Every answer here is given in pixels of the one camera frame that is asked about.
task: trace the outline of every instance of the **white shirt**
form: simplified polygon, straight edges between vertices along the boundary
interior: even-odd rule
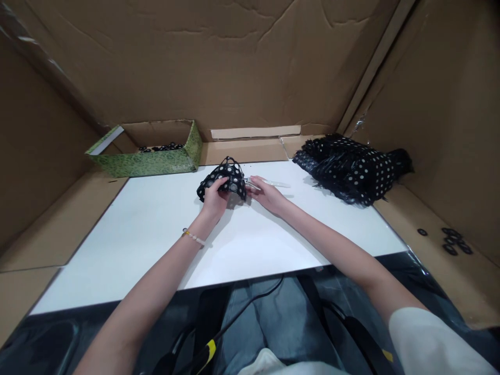
[[[498,374],[481,355],[431,312],[416,307],[395,311],[389,334],[406,375]],[[262,349],[239,375],[346,374],[323,362],[285,366],[273,352]]]

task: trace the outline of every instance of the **polka dot fabric pile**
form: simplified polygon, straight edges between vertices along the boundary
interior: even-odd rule
[[[240,165],[232,157],[226,157],[222,163],[204,179],[198,187],[196,194],[199,200],[205,201],[205,188],[212,186],[215,180],[229,177],[227,182],[219,188],[219,191],[230,191],[236,193],[242,200],[246,200],[245,177]]]
[[[383,153],[339,134],[307,141],[293,162],[337,198],[363,206],[383,198],[394,181],[414,171],[402,148]]]

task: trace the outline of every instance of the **green patterned box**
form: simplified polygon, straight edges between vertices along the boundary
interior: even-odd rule
[[[139,147],[185,144],[170,151],[141,153]],[[113,177],[150,176],[198,170],[202,138],[194,120],[151,121],[114,127],[86,152]]]

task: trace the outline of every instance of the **hand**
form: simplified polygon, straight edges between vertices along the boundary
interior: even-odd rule
[[[203,204],[202,212],[203,214],[207,214],[210,217],[216,218],[219,220],[226,207],[228,206],[228,200],[230,192],[220,192],[217,191],[226,181],[227,177],[223,177],[221,179],[217,179],[211,187],[205,188],[205,202]]]
[[[264,208],[271,211],[273,214],[281,215],[282,209],[287,205],[289,200],[286,199],[274,186],[266,184],[262,177],[250,176],[250,181],[260,190],[247,185],[246,190],[248,195],[262,204]]]

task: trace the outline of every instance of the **jeans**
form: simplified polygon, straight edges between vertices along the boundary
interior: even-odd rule
[[[222,326],[254,296],[266,293],[280,278],[237,282]],[[295,277],[286,277],[272,294],[254,301],[222,336],[214,374],[237,374],[269,348],[286,365],[321,361],[344,369],[315,311]]]

